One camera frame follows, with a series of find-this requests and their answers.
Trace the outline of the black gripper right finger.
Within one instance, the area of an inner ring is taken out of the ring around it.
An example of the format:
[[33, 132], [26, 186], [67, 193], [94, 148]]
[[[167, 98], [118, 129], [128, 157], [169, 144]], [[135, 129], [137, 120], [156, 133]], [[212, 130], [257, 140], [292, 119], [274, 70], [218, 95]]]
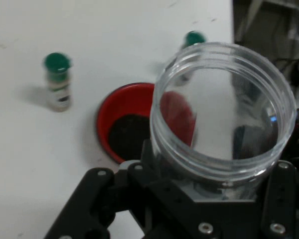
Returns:
[[261, 230], [267, 239], [293, 239], [296, 222], [296, 170], [278, 161], [267, 184]]

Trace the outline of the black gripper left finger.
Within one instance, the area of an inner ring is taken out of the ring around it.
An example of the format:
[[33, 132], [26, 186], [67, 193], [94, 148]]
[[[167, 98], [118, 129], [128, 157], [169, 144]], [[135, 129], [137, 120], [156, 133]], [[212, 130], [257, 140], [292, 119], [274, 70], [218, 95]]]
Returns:
[[128, 210], [147, 239], [197, 237], [197, 205], [170, 180], [152, 169], [151, 141], [141, 160], [117, 173], [90, 169], [49, 229], [48, 239], [108, 239], [116, 213]]

